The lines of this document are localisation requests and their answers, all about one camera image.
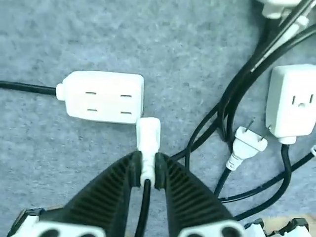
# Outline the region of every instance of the black cable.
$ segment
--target black cable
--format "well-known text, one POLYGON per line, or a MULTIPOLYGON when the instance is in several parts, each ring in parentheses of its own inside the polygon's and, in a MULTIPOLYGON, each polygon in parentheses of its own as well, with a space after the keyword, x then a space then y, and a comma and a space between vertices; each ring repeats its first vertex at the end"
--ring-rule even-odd
POLYGON ((281 156, 282 156, 282 160, 283 160, 283 164, 284 164, 285 176, 284 176, 284 180, 283 180, 279 190, 269 200, 267 200, 263 204, 255 207, 255 208, 252 208, 248 211, 245 211, 242 214, 239 214, 238 216, 236 216, 235 218, 238 221, 267 209, 268 207, 273 205, 275 202, 277 202, 282 197, 282 195, 285 193, 285 191, 287 190, 287 188, 290 184, 291 175, 292 175, 291 163, 290 163, 290 159, 288 157, 288 150, 289 150, 289 145, 282 145, 281 156))
MULTIPOLYGON (((202 139, 198 139, 198 140, 197 140, 197 143, 195 143, 195 139, 197 138, 199 132, 201 132, 201 130, 202 130, 202 128, 205 126, 205 124, 215 115, 216 111, 217 111, 217 105, 215 105, 215 106, 213 107, 213 109, 211 109, 211 111, 208 112, 208 114, 202 119, 202 121, 199 123, 199 125, 198 125, 198 126, 196 127, 196 129, 194 130, 192 136, 190 137, 189 142, 188 142, 188 145, 187 145, 186 149, 184 150, 184 151, 185 151, 185 154, 184 154, 184 156, 185 156, 184 166, 185 166, 187 169, 190 169, 190 156, 191 156, 192 149, 195 148, 195 147, 197 147, 197 146, 194 145, 194 144, 199 144, 200 141, 202 140, 202 139)), ((207 136, 205 136, 205 140, 203 140, 203 142, 201 143, 201 145, 204 143, 204 141, 206 141, 206 139, 209 138, 209 136, 212 135, 213 132, 207 133, 207 136)), ((174 156, 172 156, 171 158, 177 159, 176 157, 177 157, 177 154, 174 155, 174 156)))
POLYGON ((230 109, 228 111, 227 119, 227 134, 226 136, 230 141, 233 140, 233 122, 237 107, 242 100, 245 93, 253 85, 253 83, 258 79, 258 77, 279 57, 284 55, 287 51, 300 44, 301 42, 307 40, 309 37, 313 36, 316 33, 316 24, 313 24, 294 36, 292 39, 284 43, 278 49, 276 49, 272 54, 270 54, 266 60, 264 60, 247 78, 246 81, 241 85, 239 91, 232 97, 230 102, 230 109))
POLYGON ((31 84, 25 84, 25 83, 19 83, 19 82, 9 82, 9 81, 0 80, 0 88, 45 94, 45 95, 56 95, 55 87, 31 85, 31 84))
MULTIPOLYGON (((264 25, 264 28, 262 30, 261 36, 259 38, 256 51, 264 44, 268 36, 273 33, 276 28, 279 26, 280 20, 272 20, 272 19, 267 19, 264 25)), ((188 145, 186 146, 185 149, 182 151, 178 152, 177 154, 174 154, 171 156, 174 160, 179 160, 183 157, 185 157, 185 166, 190 167, 190 156, 191 152, 195 151, 198 147, 200 147, 216 130, 217 127, 217 121, 214 121, 213 124, 207 129, 196 141, 195 139, 197 138, 198 134, 202 130, 202 128, 205 126, 205 124, 215 115, 217 112, 219 103, 215 105, 215 107, 203 118, 203 120, 200 122, 200 124, 196 127, 195 131, 193 132, 188 145)))
MULTIPOLYGON (((297 170, 298 168, 300 168, 301 166, 303 166, 304 164, 306 164, 307 162, 309 162, 313 158, 314 158, 314 155, 312 153, 308 153, 304 158, 300 159, 298 162, 296 162, 295 164, 293 164, 291 166, 292 172, 294 172, 295 170, 297 170)), ((263 185, 255 188, 253 190, 250 190, 250 191, 242 193, 242 194, 234 195, 231 197, 223 197, 223 198, 220 198, 219 200, 221 201, 221 203, 228 203, 228 202, 234 202, 234 201, 243 200, 245 198, 249 198, 251 196, 254 196, 254 195, 270 188, 271 186, 273 186, 277 182, 281 181, 285 177, 285 175, 286 175, 286 173, 284 171, 284 172, 280 173, 279 175, 277 175, 276 177, 272 178, 271 180, 267 181, 263 185)))
POLYGON ((140 209, 135 237, 144 236, 145 228, 147 224, 147 218, 148 218, 149 205, 150 205, 150 192, 151 192, 151 182, 149 179, 146 179, 145 185, 144 185, 142 207, 140 209))
POLYGON ((282 18, 279 19, 269 19, 267 18, 265 24, 263 26, 263 30, 259 37, 256 49, 253 55, 256 55, 260 52, 260 49, 263 47, 265 43, 267 43, 268 39, 271 37, 272 34, 275 34, 277 28, 281 23, 282 18))
POLYGON ((222 176, 220 177, 218 183, 217 183, 217 186, 215 188, 215 191, 214 191, 214 194, 216 195, 216 197, 219 196, 221 190, 223 189, 223 186, 228 178, 228 176, 230 175, 231 173, 231 170, 230 169, 227 169, 225 168, 223 173, 222 173, 222 176))
POLYGON ((281 23, 279 26, 279 31, 275 34, 274 37, 263 45, 260 53, 251 57, 246 64, 241 68, 241 70, 237 73, 237 75, 230 82, 228 87, 226 88, 220 102, 220 106, 218 108, 218 118, 220 130, 223 136, 223 139, 227 141, 226 131, 225 131, 225 110, 231 101, 233 95, 240 90, 240 85, 243 83, 244 78, 249 74, 249 72, 253 69, 253 67, 266 55, 266 53, 273 47, 273 45, 281 38, 281 36, 288 30, 290 26, 295 23, 297 18, 305 12, 314 0, 302 0, 289 14, 289 16, 281 23))

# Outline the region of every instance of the white plastic housing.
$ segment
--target white plastic housing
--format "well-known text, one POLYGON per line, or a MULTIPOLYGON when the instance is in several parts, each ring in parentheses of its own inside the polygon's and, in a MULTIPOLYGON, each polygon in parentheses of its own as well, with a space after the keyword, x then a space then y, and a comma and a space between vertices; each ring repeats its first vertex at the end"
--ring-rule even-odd
POLYGON ((155 156, 160 148, 160 131, 158 118, 140 118, 136 123, 137 149, 142 152, 142 186, 146 179, 151 181, 152 187, 156 182, 155 156))
POLYGON ((291 65, 273 69, 266 127, 283 144, 309 135, 316 122, 316 66, 291 65))
POLYGON ((235 133, 233 152, 226 162, 226 168, 235 171, 245 159, 263 152, 267 145, 268 141, 265 138, 240 126, 235 133))
POLYGON ((23 237, 46 236, 42 234, 49 230, 57 231, 59 234, 58 237, 82 237, 84 235, 92 235, 94 237, 106 237, 104 230, 100 227, 66 224, 52 221, 39 221, 33 226, 32 230, 29 233, 24 233, 23 237))
POLYGON ((182 229, 179 233, 178 237, 189 237, 189 236, 203 236, 203 237, 223 237, 222 231, 225 228, 235 229, 237 235, 239 237, 246 237, 244 227, 233 220, 226 220, 215 222, 211 224, 205 224, 200 226, 191 226, 182 229))
POLYGON ((135 124, 143 113, 144 78, 137 74, 77 71, 56 86, 67 114, 80 119, 135 124))

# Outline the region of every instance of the ridged rubber pad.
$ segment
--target ridged rubber pad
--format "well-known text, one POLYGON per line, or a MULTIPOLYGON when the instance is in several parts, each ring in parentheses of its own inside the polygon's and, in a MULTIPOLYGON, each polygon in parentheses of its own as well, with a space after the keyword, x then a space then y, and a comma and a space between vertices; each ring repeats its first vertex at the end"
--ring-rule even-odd
POLYGON ((162 159, 166 165, 164 189, 169 236, 178 236, 185 227, 234 220, 226 207, 200 179, 166 155, 157 156, 157 163, 161 163, 162 159))
MULTIPOLYGON (((186 227, 233 220, 217 197, 183 165, 156 154, 156 189, 165 189, 169 236, 186 227)), ((130 192, 140 187, 141 153, 133 152, 99 174, 53 221, 98 226, 107 237, 124 237, 130 192)))
POLYGON ((54 221, 98 226, 107 237, 123 237, 131 187, 139 186, 141 154, 129 154, 94 178, 54 221))

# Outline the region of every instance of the cord strain relief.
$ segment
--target cord strain relief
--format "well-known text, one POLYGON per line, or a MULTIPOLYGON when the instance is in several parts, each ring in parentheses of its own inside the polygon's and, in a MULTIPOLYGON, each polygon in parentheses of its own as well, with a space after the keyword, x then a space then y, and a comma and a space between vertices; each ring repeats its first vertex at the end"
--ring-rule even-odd
POLYGON ((238 156, 232 153, 228 161, 226 162, 226 168, 231 171, 235 171, 242 162, 243 162, 242 159, 240 159, 238 156))

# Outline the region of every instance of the electrical outlet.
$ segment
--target electrical outlet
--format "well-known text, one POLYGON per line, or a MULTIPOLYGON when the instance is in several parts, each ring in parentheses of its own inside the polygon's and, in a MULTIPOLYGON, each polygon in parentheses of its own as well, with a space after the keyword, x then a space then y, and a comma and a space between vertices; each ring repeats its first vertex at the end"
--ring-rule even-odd
POLYGON ((135 124, 143 113, 144 78, 137 74, 77 71, 56 86, 69 116, 135 124))
POLYGON ((309 135, 316 122, 316 66, 273 69, 266 109, 266 127, 284 144, 309 135))

